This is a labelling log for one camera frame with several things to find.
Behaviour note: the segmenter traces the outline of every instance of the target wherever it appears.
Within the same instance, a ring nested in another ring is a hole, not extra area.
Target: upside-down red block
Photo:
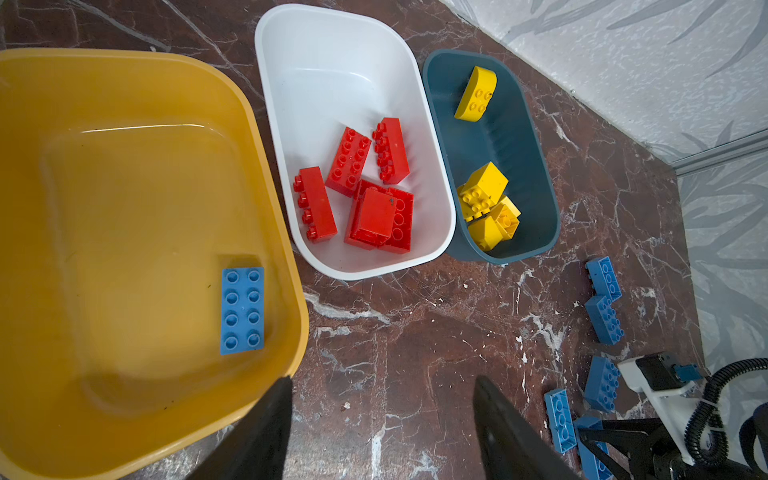
[[[393,253],[411,251],[411,227],[413,226],[413,194],[390,187],[387,193],[394,197],[395,216],[392,219],[392,236],[379,247]]]
[[[392,235],[395,211],[396,199],[385,188],[361,180],[353,195],[344,242],[366,250],[384,244]]]
[[[299,170],[293,181],[293,190],[299,194],[299,207],[304,209],[301,220],[309,226],[306,238],[317,243],[336,235],[338,230],[320,167]]]
[[[351,197],[357,190],[362,168],[366,164],[370,149],[370,138],[357,133],[352,128],[345,128],[339,150],[336,151],[331,171],[326,179],[326,187]]]
[[[373,150],[379,154],[376,163],[379,165],[379,178],[384,184],[397,185],[403,178],[408,177],[411,169],[408,166],[406,146],[402,141],[400,120],[385,118],[373,132],[376,146]]]

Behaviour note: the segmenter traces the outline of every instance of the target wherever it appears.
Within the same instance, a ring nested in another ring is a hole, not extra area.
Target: brown marble surface
[[[276,172],[253,48],[264,0],[0,0],[0,49],[171,51],[228,74],[250,100]],[[481,478],[475,376],[489,376],[550,441],[543,394],[565,387],[575,415],[591,356],[669,349],[703,364],[674,172],[436,0],[310,2],[392,26],[422,64],[437,48],[503,60],[525,89],[561,208],[549,252],[507,266],[447,255],[345,283],[296,263],[310,342],[295,375],[285,478]],[[584,262],[610,255],[627,335],[597,343]],[[618,418],[650,405],[622,384]],[[219,432],[128,478],[183,478]],[[564,460],[578,470],[572,450]]]

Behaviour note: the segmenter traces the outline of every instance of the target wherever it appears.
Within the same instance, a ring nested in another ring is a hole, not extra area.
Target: yellow building block
[[[462,188],[464,188],[464,185],[457,188],[456,193],[462,191]],[[464,217],[465,222],[471,222],[475,218],[480,218],[491,211],[490,208],[486,208],[485,210],[481,210],[479,212],[473,211],[472,207],[470,207],[464,200],[462,200],[461,194],[459,194],[458,204],[462,206],[462,217]]]
[[[520,220],[515,216],[515,213],[507,204],[502,202],[499,202],[491,209],[490,218],[496,222],[498,231],[502,234],[502,240],[510,240],[520,224]]]
[[[483,217],[474,223],[470,223],[467,230],[469,230],[469,234],[472,236],[475,244],[484,252],[493,249],[504,238],[496,225],[496,220],[490,217]]]
[[[507,183],[509,183],[507,177],[493,162],[488,162],[459,188],[458,196],[471,207],[473,212],[481,213],[497,204],[504,194]]]
[[[475,67],[454,117],[466,121],[480,120],[495,89],[496,74],[485,68]]]
[[[509,197],[506,195],[502,195],[500,199],[498,199],[498,202],[500,204],[505,204],[507,207],[509,207],[509,210],[512,210],[512,213],[515,215],[515,217],[520,217],[520,210],[515,206],[515,204],[512,203],[512,200],[509,200]]]

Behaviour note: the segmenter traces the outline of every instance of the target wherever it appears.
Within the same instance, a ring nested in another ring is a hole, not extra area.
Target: upside-down blue block
[[[621,372],[612,361],[601,356],[593,356],[584,399],[593,409],[606,413],[613,412],[616,409],[614,400],[616,389],[619,388],[620,376]]]
[[[616,345],[624,336],[621,323],[616,318],[616,310],[611,307],[611,301],[605,295],[595,295],[584,304],[589,319],[592,320],[594,331],[600,343]]]
[[[577,431],[579,429],[602,430],[603,421],[595,417],[583,416],[574,422],[574,428]],[[585,444],[581,443],[578,434],[576,439],[578,440],[578,456],[581,457],[581,469],[584,470],[584,476],[587,477],[587,480],[608,480],[611,478],[613,476],[611,471],[594,456],[594,453],[589,451]],[[603,452],[608,453],[608,446],[605,445],[605,442],[598,442],[598,447]]]
[[[264,269],[221,273],[221,355],[264,348]]]
[[[565,389],[556,389],[544,394],[549,417],[549,431],[552,432],[554,449],[566,453],[576,446],[576,434],[568,407],[568,394]]]
[[[611,265],[611,259],[608,257],[597,258],[587,262],[589,277],[592,279],[592,286],[598,295],[605,295],[611,303],[621,298],[621,289],[616,280],[614,266]]]

